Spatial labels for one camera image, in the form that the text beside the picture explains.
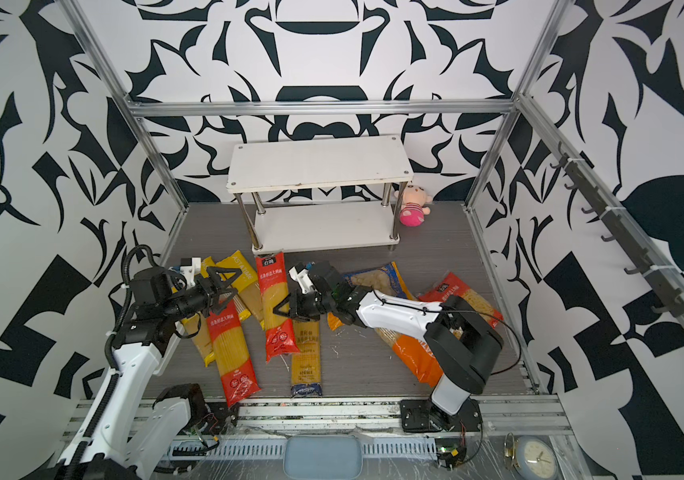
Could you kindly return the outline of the red spaghetti bag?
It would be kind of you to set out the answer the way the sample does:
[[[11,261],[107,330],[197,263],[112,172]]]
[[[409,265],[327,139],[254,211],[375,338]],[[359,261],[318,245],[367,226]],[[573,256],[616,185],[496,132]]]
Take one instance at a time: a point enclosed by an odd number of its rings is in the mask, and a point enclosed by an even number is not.
[[[235,303],[207,318],[225,401],[233,407],[260,391]]]
[[[289,288],[284,253],[259,256],[257,275],[263,306],[266,361],[299,353],[293,322],[287,311]]]

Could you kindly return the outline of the blue gold spaghetti bag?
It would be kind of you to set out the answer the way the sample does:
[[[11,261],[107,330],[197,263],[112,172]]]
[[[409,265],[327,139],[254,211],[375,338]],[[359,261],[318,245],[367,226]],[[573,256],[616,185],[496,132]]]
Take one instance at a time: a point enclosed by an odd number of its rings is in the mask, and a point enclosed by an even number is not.
[[[315,321],[294,321],[298,353],[292,355],[291,396],[321,397],[320,324]]]

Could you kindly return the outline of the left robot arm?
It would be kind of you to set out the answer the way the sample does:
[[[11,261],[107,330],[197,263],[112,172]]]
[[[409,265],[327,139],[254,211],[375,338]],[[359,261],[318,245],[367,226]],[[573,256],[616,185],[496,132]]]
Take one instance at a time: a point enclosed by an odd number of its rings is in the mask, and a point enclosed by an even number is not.
[[[194,314],[220,313],[236,295],[238,268],[210,267],[176,290],[177,273],[153,266],[128,283],[132,304],[107,344],[110,369],[94,401],[56,463],[33,479],[148,479],[174,438],[199,424],[208,406],[199,385],[166,388],[138,429],[132,427],[149,380],[160,375]]]

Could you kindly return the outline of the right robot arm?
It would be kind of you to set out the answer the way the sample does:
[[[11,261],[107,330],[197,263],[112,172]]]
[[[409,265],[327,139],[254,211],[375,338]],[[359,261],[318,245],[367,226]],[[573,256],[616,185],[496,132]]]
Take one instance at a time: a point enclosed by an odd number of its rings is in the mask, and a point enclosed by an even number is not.
[[[475,396],[483,393],[504,347],[499,333],[458,296],[420,302],[349,283],[327,262],[297,265],[289,275],[298,288],[271,312],[300,321],[333,314],[345,325],[392,330],[423,341],[442,375],[427,400],[401,403],[401,428],[410,433],[479,431]]]

